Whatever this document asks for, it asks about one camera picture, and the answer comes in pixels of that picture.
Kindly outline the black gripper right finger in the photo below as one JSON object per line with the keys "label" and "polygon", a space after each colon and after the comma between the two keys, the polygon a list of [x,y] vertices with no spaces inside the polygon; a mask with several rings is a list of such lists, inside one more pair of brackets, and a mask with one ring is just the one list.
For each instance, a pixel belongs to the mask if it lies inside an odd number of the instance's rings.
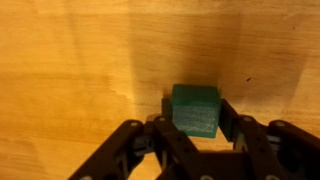
{"label": "black gripper right finger", "polygon": [[284,120],[262,125],[223,99],[219,128],[256,180],[320,180],[320,139]]}

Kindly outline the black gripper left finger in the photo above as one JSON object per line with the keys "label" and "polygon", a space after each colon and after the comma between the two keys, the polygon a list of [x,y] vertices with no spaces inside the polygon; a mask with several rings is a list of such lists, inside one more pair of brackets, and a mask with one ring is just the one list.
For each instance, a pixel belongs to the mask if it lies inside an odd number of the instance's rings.
{"label": "black gripper left finger", "polygon": [[158,180],[200,180],[206,168],[200,152],[172,122],[173,110],[163,98],[162,113],[123,122],[68,180],[127,180],[148,153],[161,167]]}

